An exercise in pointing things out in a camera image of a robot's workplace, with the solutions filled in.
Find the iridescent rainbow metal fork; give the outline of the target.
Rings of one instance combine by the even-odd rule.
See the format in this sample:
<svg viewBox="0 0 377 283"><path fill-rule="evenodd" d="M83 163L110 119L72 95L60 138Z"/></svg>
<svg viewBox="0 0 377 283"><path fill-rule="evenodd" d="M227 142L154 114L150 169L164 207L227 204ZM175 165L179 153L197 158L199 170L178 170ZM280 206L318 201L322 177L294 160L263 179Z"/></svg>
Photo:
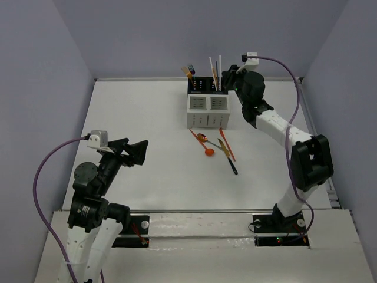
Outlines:
<svg viewBox="0 0 377 283"><path fill-rule="evenodd" d="M189 72L191 73L191 82L192 82L192 84L194 84L194 82L195 82L195 73L196 73L196 71L195 71L195 69L194 69L194 67L193 67L193 65L192 64L188 64L187 65L187 68L188 68L188 70L189 70Z"/></svg>

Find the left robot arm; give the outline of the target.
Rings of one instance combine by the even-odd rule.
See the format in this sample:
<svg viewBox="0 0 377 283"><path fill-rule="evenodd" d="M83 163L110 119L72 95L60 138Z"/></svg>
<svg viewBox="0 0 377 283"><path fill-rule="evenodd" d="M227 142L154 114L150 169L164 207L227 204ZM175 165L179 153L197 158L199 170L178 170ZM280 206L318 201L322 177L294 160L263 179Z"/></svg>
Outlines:
<svg viewBox="0 0 377 283"><path fill-rule="evenodd" d="M110 203L105 195L121 167L143 165L148 140L129 144L128 138L108 141L106 131L92 131L89 148L98 164L84 162L74 170L72 203L68 215L66 253L57 282L98 282L116 237L130 227L130 208Z"/></svg>

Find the gold metal spoon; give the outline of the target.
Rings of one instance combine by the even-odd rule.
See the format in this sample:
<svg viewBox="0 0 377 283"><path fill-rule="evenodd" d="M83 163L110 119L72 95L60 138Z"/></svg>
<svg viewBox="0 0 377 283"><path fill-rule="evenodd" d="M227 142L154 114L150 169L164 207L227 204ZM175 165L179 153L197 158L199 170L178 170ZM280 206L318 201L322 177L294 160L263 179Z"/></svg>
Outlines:
<svg viewBox="0 0 377 283"><path fill-rule="evenodd" d="M219 146L219 145L217 145L217 144L211 142L211 141L208 139L208 137L205 136L204 134L198 133L198 134L197 134L197 137L199 138L199 140L200 140L202 143L209 143L210 145L212 145L212 146L214 146L214 147L220 149L221 151L223 151L223 149L222 149L221 146Z"/></svg>

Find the orange red chopstick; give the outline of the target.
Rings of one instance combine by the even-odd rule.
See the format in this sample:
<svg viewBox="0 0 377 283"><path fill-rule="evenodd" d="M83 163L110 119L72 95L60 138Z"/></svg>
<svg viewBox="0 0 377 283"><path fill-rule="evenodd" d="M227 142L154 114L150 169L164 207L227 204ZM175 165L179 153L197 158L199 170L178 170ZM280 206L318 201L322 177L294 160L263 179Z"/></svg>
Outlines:
<svg viewBox="0 0 377 283"><path fill-rule="evenodd" d="M215 62L217 91L220 90L218 62Z"/></svg>

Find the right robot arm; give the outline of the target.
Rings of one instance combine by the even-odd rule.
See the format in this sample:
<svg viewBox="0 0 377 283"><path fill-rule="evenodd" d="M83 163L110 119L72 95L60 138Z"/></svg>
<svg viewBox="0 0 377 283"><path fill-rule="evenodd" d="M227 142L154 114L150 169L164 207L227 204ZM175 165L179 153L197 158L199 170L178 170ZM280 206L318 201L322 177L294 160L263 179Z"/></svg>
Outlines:
<svg viewBox="0 0 377 283"><path fill-rule="evenodd" d="M231 65L222 77L224 88L236 93L244 119L285 149L289 187L271 214L253 222L257 228L283 232L297 222L309 196L333 176L329 141L322 134L313 136L283 119L264 99L266 86L261 74Z"/></svg>

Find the orange plastic spoon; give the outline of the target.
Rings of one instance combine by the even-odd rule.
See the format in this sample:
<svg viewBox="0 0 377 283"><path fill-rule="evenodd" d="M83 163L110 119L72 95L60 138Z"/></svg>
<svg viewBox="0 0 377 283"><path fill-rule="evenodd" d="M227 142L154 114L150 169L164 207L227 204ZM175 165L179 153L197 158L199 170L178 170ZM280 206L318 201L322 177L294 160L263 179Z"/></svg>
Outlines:
<svg viewBox="0 0 377 283"><path fill-rule="evenodd" d="M211 148L208 148L204 145L204 143L199 139L199 137L190 129L191 134L196 138L196 140L204 147L205 155L208 157L212 157L215 154L215 151Z"/></svg>

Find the yellow black handled knife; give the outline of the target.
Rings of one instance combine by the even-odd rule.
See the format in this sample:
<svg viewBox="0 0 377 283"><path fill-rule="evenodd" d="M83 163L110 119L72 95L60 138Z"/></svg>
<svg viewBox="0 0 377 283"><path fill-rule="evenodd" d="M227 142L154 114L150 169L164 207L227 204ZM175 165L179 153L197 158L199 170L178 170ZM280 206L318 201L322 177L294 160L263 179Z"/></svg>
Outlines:
<svg viewBox="0 0 377 283"><path fill-rule="evenodd" d="M235 165L233 164L233 162L232 162L232 160L231 160L231 158L230 158L230 152L228 151L226 145L224 144L224 142L223 142L221 139L218 139L218 141L219 141L220 146L221 146L221 148L223 149L223 151L224 151L224 153L225 153L225 155L226 155L226 157L227 157L227 159L228 159L228 162L229 162L229 164L230 164L230 167L232 168L233 173L234 173L235 175L238 175L238 171L237 171Z"/></svg>

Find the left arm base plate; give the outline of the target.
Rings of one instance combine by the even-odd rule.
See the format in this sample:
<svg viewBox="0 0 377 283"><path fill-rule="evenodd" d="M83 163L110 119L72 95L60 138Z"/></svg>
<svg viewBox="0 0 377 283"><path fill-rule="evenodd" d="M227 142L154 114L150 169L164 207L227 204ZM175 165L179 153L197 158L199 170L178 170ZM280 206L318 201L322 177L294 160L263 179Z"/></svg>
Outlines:
<svg viewBox="0 0 377 283"><path fill-rule="evenodd" d="M113 248L148 248L150 216L143 214L131 214L128 227L124 228L116 237Z"/></svg>

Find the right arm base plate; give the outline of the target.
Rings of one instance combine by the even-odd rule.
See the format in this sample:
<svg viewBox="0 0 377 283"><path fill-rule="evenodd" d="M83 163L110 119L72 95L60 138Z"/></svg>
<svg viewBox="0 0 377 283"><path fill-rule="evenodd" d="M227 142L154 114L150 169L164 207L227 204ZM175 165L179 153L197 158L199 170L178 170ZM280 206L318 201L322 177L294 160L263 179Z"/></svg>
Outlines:
<svg viewBox="0 0 377 283"><path fill-rule="evenodd" d="M302 212L285 223L273 222L272 214L256 214L248 229L257 247L310 246Z"/></svg>

